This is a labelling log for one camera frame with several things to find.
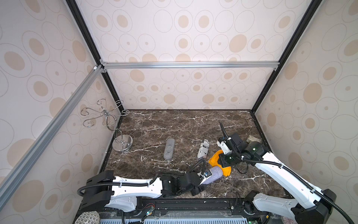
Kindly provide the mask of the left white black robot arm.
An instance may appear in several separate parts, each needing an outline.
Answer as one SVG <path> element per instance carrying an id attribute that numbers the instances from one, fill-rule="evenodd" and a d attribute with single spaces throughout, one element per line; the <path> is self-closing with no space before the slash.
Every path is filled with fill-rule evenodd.
<path id="1" fill-rule="evenodd" d="M 139 197 L 174 198 L 186 192 L 195 196 L 204 190 L 204 183 L 211 176 L 205 159 L 184 173 L 159 172 L 151 179 L 128 179 L 106 170 L 88 179 L 77 194 L 83 198 L 81 211 L 107 207 L 132 212 L 138 208 Z"/>

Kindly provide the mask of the orange cleaning cloth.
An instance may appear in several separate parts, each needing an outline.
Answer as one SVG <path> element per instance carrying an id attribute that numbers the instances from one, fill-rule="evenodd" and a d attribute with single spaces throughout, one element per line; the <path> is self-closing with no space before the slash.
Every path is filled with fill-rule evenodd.
<path id="1" fill-rule="evenodd" d="M 220 164 L 219 164 L 219 159 L 220 159 L 220 155 L 223 154 L 223 150 L 218 150 L 208 161 L 208 163 L 212 166 L 212 167 L 219 167 L 222 172 L 223 175 L 225 177 L 230 176 L 231 174 L 231 167 L 225 167 L 223 168 Z"/>

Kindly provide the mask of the grey eyeglass case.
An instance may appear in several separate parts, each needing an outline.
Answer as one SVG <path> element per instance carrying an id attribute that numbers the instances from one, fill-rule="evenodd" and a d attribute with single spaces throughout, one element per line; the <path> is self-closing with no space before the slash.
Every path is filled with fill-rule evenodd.
<path id="1" fill-rule="evenodd" d="M 170 161 L 173 158 L 174 149 L 175 149 L 175 139 L 173 138 L 167 139 L 164 154 L 163 154 L 165 160 Z"/>

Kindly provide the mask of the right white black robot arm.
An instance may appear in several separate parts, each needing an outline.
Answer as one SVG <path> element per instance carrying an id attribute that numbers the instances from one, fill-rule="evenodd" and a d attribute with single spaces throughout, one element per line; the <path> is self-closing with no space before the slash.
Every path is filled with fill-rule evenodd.
<path id="1" fill-rule="evenodd" d="M 268 174 L 292 196 L 291 199 L 272 197 L 252 190 L 242 202 L 248 215 L 269 212 L 293 219 L 298 224 L 325 224 L 333 210 L 336 210 L 348 223 L 353 223 L 351 217 L 336 205 L 337 196 L 333 191 L 322 190 L 303 179 L 263 144 L 257 141 L 247 143 L 236 133 L 228 135 L 224 126 L 221 126 L 221 130 L 223 137 L 217 142 L 222 150 L 218 155 L 220 168 L 242 162 L 252 165 Z"/>

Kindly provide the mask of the lavender eyeglass case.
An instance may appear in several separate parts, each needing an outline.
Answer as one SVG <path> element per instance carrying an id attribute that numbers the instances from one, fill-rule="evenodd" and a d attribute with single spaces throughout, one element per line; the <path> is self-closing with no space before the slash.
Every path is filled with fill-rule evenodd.
<path id="1" fill-rule="evenodd" d="M 208 169 L 207 171 L 210 171 L 212 173 L 212 175 L 205 182 L 203 182 L 201 185 L 211 184 L 212 182 L 215 182 L 216 180 L 222 178 L 222 176 L 223 176 L 222 170 L 217 166 L 212 167 L 212 168 Z"/>

